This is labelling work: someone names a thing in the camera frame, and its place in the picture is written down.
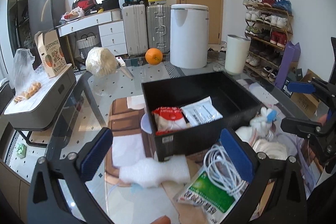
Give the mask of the person left hand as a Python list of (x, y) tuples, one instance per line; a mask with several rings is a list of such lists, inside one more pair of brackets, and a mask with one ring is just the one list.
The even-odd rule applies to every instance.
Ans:
[(171, 224), (171, 220), (167, 215), (164, 215), (153, 221), (151, 224)]

